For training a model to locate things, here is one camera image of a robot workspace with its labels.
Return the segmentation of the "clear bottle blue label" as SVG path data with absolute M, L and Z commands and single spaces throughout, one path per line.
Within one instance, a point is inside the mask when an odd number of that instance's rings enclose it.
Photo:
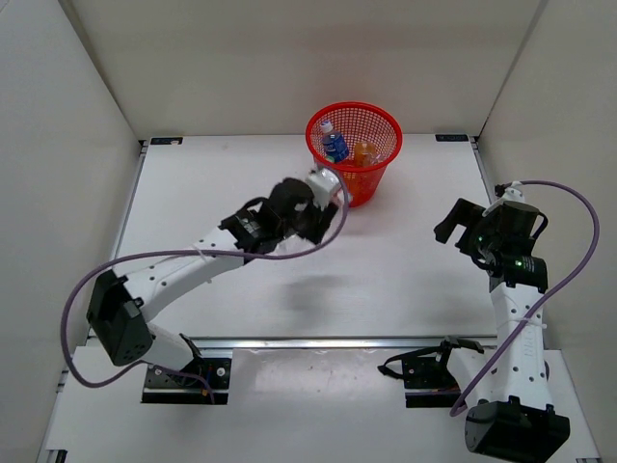
M 349 156 L 349 149 L 342 133 L 335 130 L 330 121 L 323 121 L 320 124 L 320 129 L 325 158 L 331 163 L 339 163 L 346 160 Z

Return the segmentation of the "orange juice bottle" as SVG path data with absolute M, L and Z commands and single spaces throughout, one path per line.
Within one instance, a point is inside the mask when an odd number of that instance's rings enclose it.
M 358 142 L 354 146 L 354 166 L 366 168 L 374 165 L 377 161 L 376 146 L 370 142 Z

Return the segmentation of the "clear bottle white cap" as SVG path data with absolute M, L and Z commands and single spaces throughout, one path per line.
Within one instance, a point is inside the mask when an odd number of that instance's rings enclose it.
M 277 245 L 275 249 L 275 255 L 286 256 L 290 254 L 298 254 L 310 250 L 314 247 L 315 244 L 311 241 L 294 234 Z

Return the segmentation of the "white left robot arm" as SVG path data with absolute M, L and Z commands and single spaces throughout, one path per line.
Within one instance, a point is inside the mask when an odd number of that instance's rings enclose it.
M 340 182 L 328 170 L 305 179 L 287 177 L 266 198 L 254 198 L 177 256 L 118 275 L 100 274 L 87 319 L 112 364 L 147 362 L 168 370 L 181 386 L 205 375 L 199 350 L 185 335 L 173 334 L 155 317 L 186 293 L 259 256 L 272 257 L 287 238 L 322 242 L 337 211 Z

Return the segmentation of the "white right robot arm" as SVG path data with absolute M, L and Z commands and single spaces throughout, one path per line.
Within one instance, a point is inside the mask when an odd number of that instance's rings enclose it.
M 458 383 L 466 411 L 465 441 L 472 453 L 508 462 L 546 462 L 568 440 L 570 421 L 555 412 L 544 358 L 543 312 L 548 268 L 533 254 L 548 219 L 513 192 L 490 207 L 459 199 L 434 228 L 447 242 L 458 226 L 457 249 L 489 277 L 496 349 L 465 341 L 437 357 L 433 373 Z

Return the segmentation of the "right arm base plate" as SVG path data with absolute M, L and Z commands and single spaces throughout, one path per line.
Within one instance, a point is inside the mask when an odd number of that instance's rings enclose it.
M 407 408 L 451 408 L 461 393 L 447 369 L 455 349 L 484 353 L 477 341 L 446 337 L 437 346 L 392 356 L 377 369 L 384 376 L 403 382 Z

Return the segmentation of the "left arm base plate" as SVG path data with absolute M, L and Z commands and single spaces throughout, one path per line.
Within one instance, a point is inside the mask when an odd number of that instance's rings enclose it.
M 232 353 L 204 350 L 200 375 L 210 390 L 197 379 L 170 375 L 160 367 L 149 367 L 145 375 L 141 402 L 165 405 L 227 405 Z

